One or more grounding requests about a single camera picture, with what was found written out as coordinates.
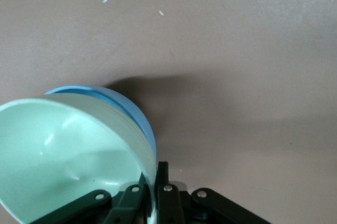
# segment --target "bolt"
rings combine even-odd
[[[172,186],[170,186],[170,185],[166,185],[166,186],[164,186],[164,191],[172,191]]]
[[[197,195],[199,198],[206,198],[207,193],[205,191],[198,191]]]

